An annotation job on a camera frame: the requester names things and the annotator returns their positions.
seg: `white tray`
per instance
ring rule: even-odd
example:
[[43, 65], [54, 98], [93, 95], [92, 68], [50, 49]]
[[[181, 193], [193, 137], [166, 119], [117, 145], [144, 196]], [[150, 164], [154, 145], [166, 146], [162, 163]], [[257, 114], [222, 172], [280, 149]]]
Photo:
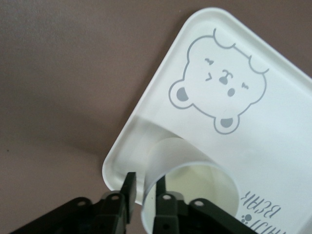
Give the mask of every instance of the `white tray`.
[[200, 10], [111, 148], [104, 180], [118, 190], [137, 172], [141, 203], [150, 147], [180, 137], [231, 173], [237, 219], [260, 234], [312, 233], [311, 89], [307, 75], [232, 15]]

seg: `cartoon bear face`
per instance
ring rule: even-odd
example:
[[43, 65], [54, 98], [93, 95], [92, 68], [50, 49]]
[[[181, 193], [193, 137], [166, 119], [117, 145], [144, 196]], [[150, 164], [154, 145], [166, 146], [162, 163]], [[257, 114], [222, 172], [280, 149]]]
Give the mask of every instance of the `cartoon bear face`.
[[256, 71], [252, 57], [235, 44], [222, 46], [215, 31], [190, 45], [183, 79], [170, 87], [169, 99], [178, 109], [193, 106], [214, 118], [216, 131], [229, 134], [237, 129], [240, 115], [263, 97], [268, 70]]

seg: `white cup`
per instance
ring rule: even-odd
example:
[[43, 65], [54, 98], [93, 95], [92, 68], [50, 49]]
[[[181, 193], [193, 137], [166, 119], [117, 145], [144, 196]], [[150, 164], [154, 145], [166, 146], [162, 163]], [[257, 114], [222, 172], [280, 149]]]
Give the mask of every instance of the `white cup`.
[[186, 140], [163, 139], [150, 150], [148, 159], [141, 212], [147, 233], [152, 233], [156, 214], [156, 183], [164, 175], [167, 191], [181, 193], [186, 204], [205, 198], [230, 215], [236, 215], [239, 194], [233, 178]]

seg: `brown table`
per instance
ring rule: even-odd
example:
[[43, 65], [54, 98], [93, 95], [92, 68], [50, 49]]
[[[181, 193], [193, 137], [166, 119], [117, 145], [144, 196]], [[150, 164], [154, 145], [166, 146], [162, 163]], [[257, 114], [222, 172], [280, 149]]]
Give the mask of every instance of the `brown table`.
[[[105, 156], [185, 20], [212, 6], [312, 77], [312, 1], [0, 2], [0, 233], [108, 191]], [[138, 205], [128, 233], [145, 233]]]

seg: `bear ear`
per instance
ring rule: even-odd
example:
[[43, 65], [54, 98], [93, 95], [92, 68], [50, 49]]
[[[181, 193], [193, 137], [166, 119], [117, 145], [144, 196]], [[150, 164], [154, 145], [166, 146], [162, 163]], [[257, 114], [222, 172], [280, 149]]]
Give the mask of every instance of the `bear ear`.
[[179, 109], [186, 109], [192, 105], [192, 102], [186, 94], [183, 80], [178, 80], [171, 85], [169, 89], [169, 99], [172, 105]]
[[218, 118], [214, 119], [214, 128], [218, 133], [230, 134], [238, 128], [239, 116], [232, 118]]

